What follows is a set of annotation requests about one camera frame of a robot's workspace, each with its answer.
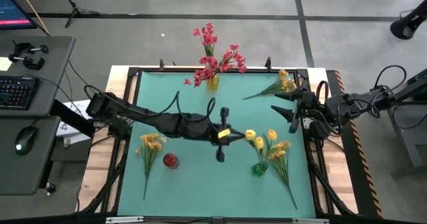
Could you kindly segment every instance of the concrete floor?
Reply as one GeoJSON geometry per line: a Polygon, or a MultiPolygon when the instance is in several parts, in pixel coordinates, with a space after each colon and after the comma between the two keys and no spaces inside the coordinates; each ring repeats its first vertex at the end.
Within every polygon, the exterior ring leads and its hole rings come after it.
{"type": "MultiPolygon", "coordinates": [[[[80,7],[102,13],[198,14],[198,15],[286,15],[301,16],[296,0],[74,0],[80,7]]],[[[423,0],[301,0],[306,16],[397,17],[423,0]]],[[[18,2],[28,11],[24,0],[18,2]]],[[[68,13],[66,0],[31,0],[41,13],[68,13]]],[[[427,25],[421,25],[410,41],[395,38],[390,22],[243,20],[239,16],[213,20],[220,38],[217,50],[228,43],[242,47],[247,64],[259,66],[268,56],[276,67],[324,67],[342,74],[347,92],[363,93],[387,65],[402,65],[411,76],[426,68],[427,25]],[[302,34],[308,38],[304,41],[302,34]]],[[[66,19],[43,19],[52,35],[77,38],[71,61],[87,82],[99,88],[107,83],[112,65],[194,65],[202,52],[191,30],[205,19],[76,19],[65,29],[66,19]]],[[[4,35],[43,35],[39,30],[8,31],[4,35]]],[[[83,83],[68,72],[75,100],[85,99],[83,83]]],[[[402,74],[390,70],[381,83],[393,86],[402,74]]],[[[61,84],[68,90],[68,83],[61,84]]],[[[61,101],[66,101],[58,94],[61,101]]],[[[363,116],[356,120],[365,156],[385,218],[425,222],[427,220],[427,176],[393,179],[390,173],[409,166],[409,158],[398,141],[385,112],[382,118],[363,116]]],[[[0,197],[0,219],[60,215],[75,207],[84,165],[63,164],[52,179],[59,186],[51,197],[40,191],[31,197],[0,197]]]]}

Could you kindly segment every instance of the computer mouse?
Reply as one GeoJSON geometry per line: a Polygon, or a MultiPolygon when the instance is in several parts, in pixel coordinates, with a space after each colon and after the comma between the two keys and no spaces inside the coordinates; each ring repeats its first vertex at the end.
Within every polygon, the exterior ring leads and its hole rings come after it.
{"type": "Polygon", "coordinates": [[[24,127],[16,136],[15,152],[18,155],[26,155],[33,148],[38,128],[33,126],[24,127]]]}

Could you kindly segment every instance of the green table surface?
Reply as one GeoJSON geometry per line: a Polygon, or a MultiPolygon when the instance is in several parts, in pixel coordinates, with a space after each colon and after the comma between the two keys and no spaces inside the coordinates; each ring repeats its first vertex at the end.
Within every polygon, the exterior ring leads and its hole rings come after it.
{"type": "MultiPolygon", "coordinates": [[[[208,91],[205,83],[200,87],[183,85],[191,73],[146,73],[141,76],[137,105],[152,111],[161,111],[180,91],[179,104],[183,112],[206,112],[211,97],[216,107],[210,118],[220,122],[221,107],[230,108],[228,123],[244,132],[253,129],[257,135],[268,129],[278,132],[278,140],[292,143],[290,147],[290,187],[296,200],[295,209],[290,194],[273,166],[256,177],[251,166],[258,162],[256,152],[243,139],[224,147],[225,162],[216,160],[216,147],[208,142],[182,138],[167,139],[151,169],[147,194],[143,200],[145,183],[143,158],[135,150],[141,145],[139,137],[158,131],[143,123],[135,123],[125,176],[119,201],[118,215],[146,215],[162,217],[315,217],[308,176],[307,160],[300,129],[289,134],[290,124],[270,105],[293,109],[295,103],[274,96],[243,100],[272,84],[276,73],[255,74],[224,73],[216,92],[208,91]],[[177,169],[167,168],[163,162],[166,153],[179,159],[177,169]]],[[[176,105],[168,111],[177,113],[176,105]]]]}

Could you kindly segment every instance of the monitor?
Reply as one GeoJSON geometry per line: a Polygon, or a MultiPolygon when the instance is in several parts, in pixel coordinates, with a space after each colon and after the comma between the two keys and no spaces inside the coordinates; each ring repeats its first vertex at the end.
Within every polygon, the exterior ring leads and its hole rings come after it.
{"type": "Polygon", "coordinates": [[[0,0],[0,30],[37,28],[15,0],[0,0]]]}

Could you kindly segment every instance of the yellow label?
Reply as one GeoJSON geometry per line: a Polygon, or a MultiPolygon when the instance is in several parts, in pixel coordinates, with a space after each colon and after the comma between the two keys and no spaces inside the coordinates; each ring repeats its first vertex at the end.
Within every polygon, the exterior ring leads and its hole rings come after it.
{"type": "Polygon", "coordinates": [[[230,128],[222,130],[218,133],[218,139],[221,139],[222,137],[228,136],[230,133],[231,133],[230,128]]]}

